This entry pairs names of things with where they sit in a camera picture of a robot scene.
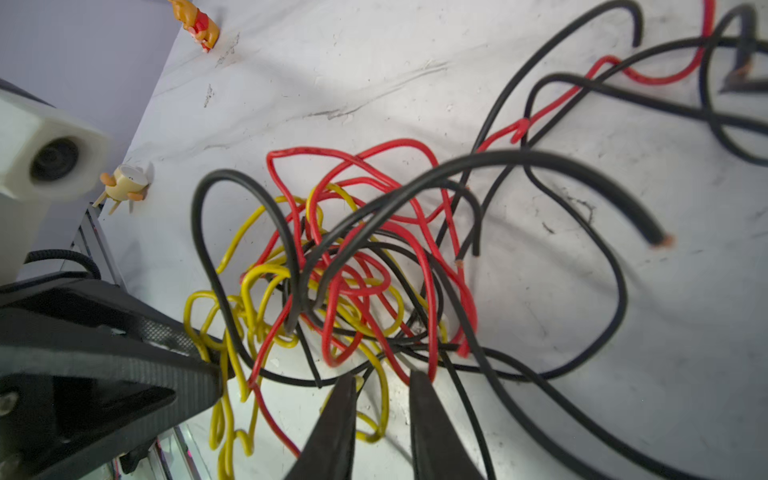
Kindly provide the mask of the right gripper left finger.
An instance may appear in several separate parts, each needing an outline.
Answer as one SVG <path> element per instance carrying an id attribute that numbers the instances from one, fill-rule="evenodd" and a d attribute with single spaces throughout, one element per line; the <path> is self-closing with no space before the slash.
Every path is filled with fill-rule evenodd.
<path id="1" fill-rule="evenodd" d="M 343 375 L 286 479 L 350 479 L 356 439 L 356 381 Z"/>

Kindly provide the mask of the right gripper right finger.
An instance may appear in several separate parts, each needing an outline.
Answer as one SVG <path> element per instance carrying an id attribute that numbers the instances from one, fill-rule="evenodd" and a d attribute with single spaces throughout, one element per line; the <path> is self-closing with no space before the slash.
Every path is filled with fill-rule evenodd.
<path id="1" fill-rule="evenodd" d="M 415 479 L 482 479 L 428 375 L 418 370 L 410 375 L 409 409 Z"/>

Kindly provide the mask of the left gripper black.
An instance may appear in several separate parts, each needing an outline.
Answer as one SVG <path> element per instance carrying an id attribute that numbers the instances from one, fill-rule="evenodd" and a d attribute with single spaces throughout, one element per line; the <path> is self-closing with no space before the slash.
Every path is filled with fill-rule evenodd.
<path id="1" fill-rule="evenodd" d="M 117 349 L 105 327 L 108 309 L 83 291 L 101 282 L 60 272 L 1 290 L 5 479 L 79 479 L 119 462 L 132 448 L 115 438 L 123 423 L 118 408 L 123 392 L 140 389 L 107 379 L 112 367 L 106 357 Z M 181 332 L 191 341 L 182 324 Z M 192 341 L 191 346 L 191 357 L 170 355 L 168 371 L 178 375 L 159 383 L 181 386 L 182 409 L 194 417 L 221 398 L 223 376 L 215 361 L 204 361 Z"/>

